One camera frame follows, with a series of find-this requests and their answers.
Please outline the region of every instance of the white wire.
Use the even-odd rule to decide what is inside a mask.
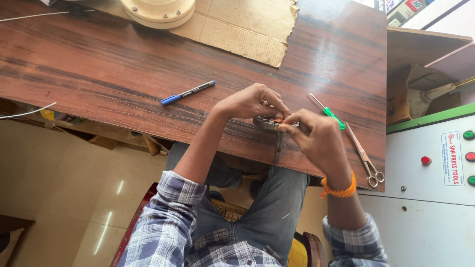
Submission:
[[[32,17],[38,17],[38,16],[55,15],[55,14],[65,14],[65,13],[69,13],[69,11],[65,11],[65,12],[55,12],[55,13],[45,13],[45,14],[24,16],[24,17],[18,17],[18,18],[11,18],[11,19],[0,19],[0,22],[8,21],[8,20],[14,20],[14,19],[26,19],[26,18],[32,18]]]
[[[54,102],[53,104],[49,104],[49,105],[47,105],[47,106],[45,106],[45,107],[42,107],[42,108],[40,108],[40,109],[37,109],[37,110],[35,110],[35,111],[30,111],[30,112],[27,112],[27,113],[16,114],[16,115],[11,115],[11,116],[2,116],[2,117],[0,117],[0,119],[5,119],[5,118],[11,118],[11,117],[18,117],[18,116],[28,115],[28,114],[35,113],[35,112],[37,112],[37,111],[40,111],[40,110],[42,110],[42,109],[51,107],[51,106],[54,105],[54,104],[56,104],[56,102]]]

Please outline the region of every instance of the red button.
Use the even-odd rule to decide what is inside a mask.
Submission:
[[[465,154],[465,159],[470,161],[470,162],[475,162],[475,153],[474,152],[469,152]]]
[[[420,161],[424,164],[430,164],[432,162],[432,159],[430,159],[429,157],[422,157],[420,158]]]

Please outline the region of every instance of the blue marker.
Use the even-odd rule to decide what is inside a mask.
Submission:
[[[198,86],[198,87],[196,87],[196,88],[193,88],[193,89],[191,89],[191,90],[188,90],[188,91],[186,91],[186,92],[184,92],[184,93],[181,93],[181,94],[179,94],[179,95],[172,95],[172,96],[170,96],[170,97],[167,97],[167,98],[165,98],[165,99],[163,99],[163,100],[161,101],[161,104],[162,104],[162,105],[171,104],[171,103],[173,103],[173,102],[175,102],[175,101],[178,101],[178,100],[184,98],[185,96],[189,96],[189,95],[191,95],[191,94],[193,94],[193,93],[196,93],[196,92],[198,92],[198,91],[201,91],[201,90],[203,90],[204,88],[211,87],[211,86],[213,86],[213,85],[215,85],[215,84],[216,84],[216,81],[207,82],[207,83],[205,83],[205,84],[203,84],[203,85],[200,85],[200,86]]]

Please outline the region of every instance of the scissor handle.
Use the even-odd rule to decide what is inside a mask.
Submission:
[[[382,172],[376,172],[374,174],[374,177],[376,178],[376,180],[378,180],[378,182],[384,182],[384,174]]]
[[[378,186],[378,178],[375,176],[370,176],[368,177],[368,183],[370,184],[371,187],[377,187]]]

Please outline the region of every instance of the green screwdriver handle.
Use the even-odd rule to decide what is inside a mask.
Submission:
[[[340,118],[335,115],[335,113],[333,113],[328,107],[325,107],[323,109],[323,113],[325,113],[327,116],[329,117],[333,117],[335,120],[338,121],[338,123],[340,124],[340,129],[345,129],[346,128],[346,124],[342,122],[342,120],[340,120]]]

